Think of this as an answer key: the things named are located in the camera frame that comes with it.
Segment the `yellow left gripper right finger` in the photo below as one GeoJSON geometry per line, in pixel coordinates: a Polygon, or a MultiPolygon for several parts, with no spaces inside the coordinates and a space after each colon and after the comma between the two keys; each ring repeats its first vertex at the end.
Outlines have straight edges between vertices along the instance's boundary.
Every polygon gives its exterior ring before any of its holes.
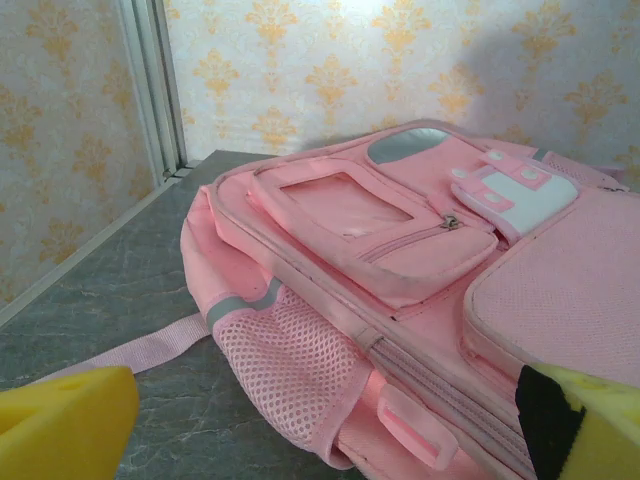
{"type": "Polygon", "coordinates": [[[519,423],[539,479],[639,477],[639,389],[549,364],[522,367],[519,423]]]}

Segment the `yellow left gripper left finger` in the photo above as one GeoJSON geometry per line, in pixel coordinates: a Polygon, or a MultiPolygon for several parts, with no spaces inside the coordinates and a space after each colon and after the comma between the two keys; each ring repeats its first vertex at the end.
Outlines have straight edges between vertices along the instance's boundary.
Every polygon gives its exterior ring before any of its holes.
{"type": "Polygon", "coordinates": [[[108,367],[1,393],[3,479],[113,479],[133,432],[132,371],[108,367]]]}

